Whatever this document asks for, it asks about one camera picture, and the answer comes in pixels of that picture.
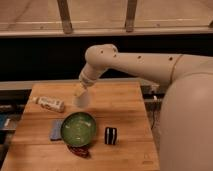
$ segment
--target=bowl rim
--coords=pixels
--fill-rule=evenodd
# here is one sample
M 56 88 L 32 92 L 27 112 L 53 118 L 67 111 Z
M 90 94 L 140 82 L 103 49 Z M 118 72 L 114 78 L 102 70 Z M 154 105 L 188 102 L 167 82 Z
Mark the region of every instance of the bowl rim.
M 97 131 L 96 120 L 94 119 L 94 117 L 93 117 L 91 114 L 89 114 L 89 113 L 87 113 L 87 112 L 74 112 L 74 113 L 71 113 L 70 115 L 68 115 L 68 116 L 63 120 L 63 122 L 62 122 L 62 124 L 61 124 L 61 129 L 60 129 L 61 139 L 64 141 L 65 144 L 67 144 L 67 145 L 69 145 L 69 146 L 71 146 L 71 147 L 83 147 L 83 146 L 85 146 L 85 145 L 88 145 L 88 144 L 92 141 L 92 138 L 91 138 L 91 141 L 90 141 L 89 143 L 84 143 L 83 145 L 76 146 L 76 145 L 73 145 L 73 144 L 68 143 L 68 142 L 64 139 L 63 134 L 62 134 L 64 124 L 65 124 L 66 121 L 69 120 L 71 117 L 73 117 L 73 116 L 75 116 L 75 115 L 78 115 L 78 114 L 87 115 L 87 116 L 89 116 L 89 117 L 94 121 L 94 123 L 95 123 L 95 132 L 94 132 L 93 137 L 95 136 L 96 131 Z

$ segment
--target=cable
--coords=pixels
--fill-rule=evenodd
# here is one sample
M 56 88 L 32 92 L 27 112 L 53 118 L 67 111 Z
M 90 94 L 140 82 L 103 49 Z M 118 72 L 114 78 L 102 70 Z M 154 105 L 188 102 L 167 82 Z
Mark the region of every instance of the cable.
M 153 110 L 152 110 L 152 119 L 153 119 L 153 122 L 152 122 L 152 126 L 151 126 L 151 129 L 154 128 L 154 125 L 155 125 L 155 111 L 157 109 L 157 96 L 156 95 L 153 95 L 153 99 L 154 99 L 154 107 L 153 107 Z

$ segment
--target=bottle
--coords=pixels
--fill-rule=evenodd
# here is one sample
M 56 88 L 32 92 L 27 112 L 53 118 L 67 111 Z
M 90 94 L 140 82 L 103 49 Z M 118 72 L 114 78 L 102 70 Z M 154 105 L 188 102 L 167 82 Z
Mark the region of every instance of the bottle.
M 32 101 L 36 104 L 41 105 L 41 107 L 43 108 L 60 113 L 64 112 L 65 106 L 62 100 L 42 96 L 42 97 L 33 97 Z

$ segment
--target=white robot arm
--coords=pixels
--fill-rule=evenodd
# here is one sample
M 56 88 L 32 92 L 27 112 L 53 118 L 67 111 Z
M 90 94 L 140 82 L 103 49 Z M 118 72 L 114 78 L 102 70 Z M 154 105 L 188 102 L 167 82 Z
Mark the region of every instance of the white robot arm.
M 161 171 L 213 170 L 213 58 L 119 53 L 114 45 L 86 51 L 79 79 L 92 86 L 108 69 L 171 84 L 161 109 Z

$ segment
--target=wooden cutting board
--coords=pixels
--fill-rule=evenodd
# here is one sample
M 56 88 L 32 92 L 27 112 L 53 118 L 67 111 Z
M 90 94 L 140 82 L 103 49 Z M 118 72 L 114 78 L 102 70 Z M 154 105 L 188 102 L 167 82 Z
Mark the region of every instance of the wooden cutting board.
M 28 101 L 3 171 L 158 171 L 157 151 L 138 82 L 100 82 L 89 88 L 90 105 L 72 105 L 76 83 L 35 84 L 30 98 L 49 96 L 65 102 L 64 113 L 41 108 Z M 90 113 L 97 135 L 89 149 L 91 158 L 73 155 L 63 141 L 49 140 L 52 123 L 78 111 Z M 105 127 L 116 127 L 115 146 L 104 144 Z

